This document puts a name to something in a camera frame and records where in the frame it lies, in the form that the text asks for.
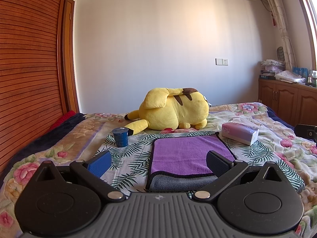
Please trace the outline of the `stack of folded linens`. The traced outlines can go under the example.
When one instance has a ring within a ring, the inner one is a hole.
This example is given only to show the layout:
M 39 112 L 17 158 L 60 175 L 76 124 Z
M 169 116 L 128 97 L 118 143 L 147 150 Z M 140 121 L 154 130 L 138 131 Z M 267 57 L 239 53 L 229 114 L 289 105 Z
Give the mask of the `stack of folded linens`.
M 284 62 L 276 61 L 272 59 L 262 60 L 260 62 L 261 72 L 259 79 L 263 80 L 275 80 L 275 75 L 286 70 Z

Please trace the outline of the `wooden low cabinet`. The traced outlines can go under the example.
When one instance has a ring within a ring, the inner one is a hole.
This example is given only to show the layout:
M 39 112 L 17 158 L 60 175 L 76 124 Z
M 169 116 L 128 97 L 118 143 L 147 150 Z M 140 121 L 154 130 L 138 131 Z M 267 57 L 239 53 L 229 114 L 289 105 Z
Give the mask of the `wooden low cabinet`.
M 316 88 L 277 80 L 258 80 L 258 100 L 286 123 L 316 125 Z

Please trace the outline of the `blue cylindrical cup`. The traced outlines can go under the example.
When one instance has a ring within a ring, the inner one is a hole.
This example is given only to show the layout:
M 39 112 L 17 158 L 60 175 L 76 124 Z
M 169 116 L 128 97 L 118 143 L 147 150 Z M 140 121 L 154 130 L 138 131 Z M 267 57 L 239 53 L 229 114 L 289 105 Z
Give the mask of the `blue cylindrical cup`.
M 128 146 L 128 131 L 129 129 L 126 127 L 119 127 L 112 130 L 117 147 Z

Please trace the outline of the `white wall switch socket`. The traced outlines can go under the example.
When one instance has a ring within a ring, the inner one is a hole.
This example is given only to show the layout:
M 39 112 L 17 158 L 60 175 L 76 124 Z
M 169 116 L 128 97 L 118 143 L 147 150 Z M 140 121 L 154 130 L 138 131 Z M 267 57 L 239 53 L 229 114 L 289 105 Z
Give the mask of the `white wall switch socket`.
M 215 64 L 216 64 L 217 66 L 228 66 L 228 59 L 216 58 L 216 59 L 215 59 Z

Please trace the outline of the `purple grey microfibre towel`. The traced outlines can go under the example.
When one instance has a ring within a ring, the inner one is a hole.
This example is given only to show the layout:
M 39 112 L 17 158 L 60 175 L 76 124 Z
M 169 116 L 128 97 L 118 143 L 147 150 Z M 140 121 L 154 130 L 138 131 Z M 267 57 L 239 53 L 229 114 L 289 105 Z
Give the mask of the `purple grey microfibre towel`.
M 215 151 L 230 161 L 236 159 L 218 133 L 155 140 L 146 190 L 149 192 L 193 191 L 214 181 L 217 176 L 206 164 L 209 151 Z

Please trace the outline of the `blue boxes on cabinet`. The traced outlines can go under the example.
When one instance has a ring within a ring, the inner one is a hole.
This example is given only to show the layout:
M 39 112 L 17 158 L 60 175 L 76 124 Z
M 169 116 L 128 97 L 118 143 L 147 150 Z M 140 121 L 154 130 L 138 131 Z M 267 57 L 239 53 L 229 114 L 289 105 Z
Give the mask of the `blue boxes on cabinet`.
M 293 67 L 292 72 L 297 74 L 297 75 L 300 75 L 303 78 L 308 77 L 308 69 L 307 68 Z

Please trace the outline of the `wooden slatted wardrobe door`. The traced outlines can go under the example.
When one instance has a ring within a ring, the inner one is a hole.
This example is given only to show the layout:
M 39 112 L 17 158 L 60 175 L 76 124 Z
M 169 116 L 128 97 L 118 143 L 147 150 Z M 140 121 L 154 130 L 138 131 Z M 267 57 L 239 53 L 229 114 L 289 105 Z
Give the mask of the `wooden slatted wardrobe door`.
M 1 169 L 68 110 L 67 0 L 1 0 Z

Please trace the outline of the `floral bed blanket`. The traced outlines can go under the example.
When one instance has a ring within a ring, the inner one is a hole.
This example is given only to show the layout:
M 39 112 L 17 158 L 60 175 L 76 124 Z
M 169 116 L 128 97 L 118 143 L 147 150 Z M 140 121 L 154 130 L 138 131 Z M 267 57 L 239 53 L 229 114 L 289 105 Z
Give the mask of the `floral bed blanket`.
M 35 140 L 10 163 L 1 178 L 1 237 L 22 232 L 14 214 L 16 202 L 40 164 L 49 160 L 68 167 L 92 160 L 91 169 L 107 184 L 129 196 L 133 192 L 179 192 L 192 195 L 216 179 L 206 155 L 216 151 L 228 160 L 251 167 L 275 162 L 299 193 L 304 215 L 300 237 L 316 235 L 316 143 L 308 132 L 297 133 L 261 103 L 210 108 L 204 128 L 147 128 L 118 147 L 114 132 L 136 126 L 123 114 L 76 114 Z

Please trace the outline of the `yellow Pikachu plush toy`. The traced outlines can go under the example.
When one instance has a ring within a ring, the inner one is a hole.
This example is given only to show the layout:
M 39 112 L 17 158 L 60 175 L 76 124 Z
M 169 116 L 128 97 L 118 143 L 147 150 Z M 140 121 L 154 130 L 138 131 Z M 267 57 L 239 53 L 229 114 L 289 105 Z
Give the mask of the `yellow Pikachu plush toy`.
M 147 128 L 200 130 L 207 125 L 209 108 L 207 99 L 194 88 L 154 88 L 146 94 L 138 110 L 125 115 L 131 121 L 125 127 L 129 136 Z

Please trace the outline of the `dark navy blanket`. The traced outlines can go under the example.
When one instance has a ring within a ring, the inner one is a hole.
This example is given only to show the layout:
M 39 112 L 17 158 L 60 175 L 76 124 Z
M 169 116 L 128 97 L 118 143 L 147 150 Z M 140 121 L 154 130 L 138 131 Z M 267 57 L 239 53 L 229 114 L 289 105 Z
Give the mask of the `dark navy blanket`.
M 71 130 L 73 130 L 76 127 L 76 125 L 78 125 L 83 120 L 85 120 L 84 114 L 77 113 L 73 117 L 69 118 L 64 123 L 62 123 L 59 127 L 53 129 L 50 132 L 45 133 L 44 135 L 32 141 L 24 148 L 20 149 L 14 155 L 14 157 L 8 162 L 5 169 L 1 172 L 1 182 L 3 182 L 3 179 L 9 173 L 9 171 L 15 163 L 23 160 L 24 158 L 32 154 L 44 151 L 52 147 L 58 141 L 63 139 Z

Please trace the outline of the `pink purple tissue pack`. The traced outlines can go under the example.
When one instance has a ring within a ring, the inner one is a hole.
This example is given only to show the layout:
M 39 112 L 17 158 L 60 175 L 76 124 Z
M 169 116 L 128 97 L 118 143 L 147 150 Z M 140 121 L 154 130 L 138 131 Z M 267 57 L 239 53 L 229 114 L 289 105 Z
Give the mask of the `pink purple tissue pack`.
M 259 129 L 240 123 L 224 123 L 221 127 L 221 135 L 225 138 L 238 141 L 245 145 L 252 145 L 257 141 Z

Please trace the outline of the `palm leaf print cloth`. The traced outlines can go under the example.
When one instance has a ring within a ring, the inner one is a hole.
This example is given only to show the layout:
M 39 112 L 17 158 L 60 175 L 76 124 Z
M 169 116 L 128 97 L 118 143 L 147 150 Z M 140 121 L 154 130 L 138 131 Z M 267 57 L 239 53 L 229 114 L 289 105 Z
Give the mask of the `palm leaf print cloth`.
M 135 135 L 121 148 L 116 146 L 113 135 L 108 134 L 96 153 L 106 153 L 106 172 L 101 179 L 129 195 L 193 191 L 205 186 L 216 179 L 206 164 L 209 151 L 230 161 L 243 160 L 251 167 L 273 161 L 297 192 L 304 189 L 303 179 L 261 141 L 247 146 L 213 131 Z

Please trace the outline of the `red blanket edge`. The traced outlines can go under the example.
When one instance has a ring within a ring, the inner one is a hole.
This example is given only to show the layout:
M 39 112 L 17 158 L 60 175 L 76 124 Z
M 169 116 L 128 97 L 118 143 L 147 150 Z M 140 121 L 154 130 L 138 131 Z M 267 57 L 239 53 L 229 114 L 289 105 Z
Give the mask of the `red blanket edge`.
M 51 127 L 48 129 L 47 132 L 50 132 L 53 129 L 59 127 L 62 123 L 64 123 L 69 118 L 73 117 L 75 114 L 76 114 L 76 112 L 74 112 L 74 111 L 68 111 L 67 113 L 65 113 L 64 115 L 59 117 L 59 119 L 57 119 L 57 121 L 55 121 L 55 123 L 53 123 L 53 125 L 51 125 Z

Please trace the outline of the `white plastic bag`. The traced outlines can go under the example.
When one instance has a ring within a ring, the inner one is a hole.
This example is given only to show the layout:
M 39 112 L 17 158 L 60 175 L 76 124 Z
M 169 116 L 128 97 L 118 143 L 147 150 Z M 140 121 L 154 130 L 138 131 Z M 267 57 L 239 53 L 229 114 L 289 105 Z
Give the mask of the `white plastic bag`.
M 292 71 L 285 70 L 275 75 L 275 79 L 287 83 L 305 83 L 306 79 Z

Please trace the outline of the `beige patterned curtain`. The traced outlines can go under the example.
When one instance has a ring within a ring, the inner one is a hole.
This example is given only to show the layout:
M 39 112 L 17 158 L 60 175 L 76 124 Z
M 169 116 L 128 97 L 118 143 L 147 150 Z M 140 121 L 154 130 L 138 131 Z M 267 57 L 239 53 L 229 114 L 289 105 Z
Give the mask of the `beige patterned curtain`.
M 278 26 L 281 39 L 282 47 L 285 57 L 286 70 L 291 71 L 293 67 L 296 67 L 296 58 L 294 50 L 291 44 L 290 36 L 287 29 L 287 17 L 284 9 L 282 0 L 267 0 L 272 10 L 273 18 Z

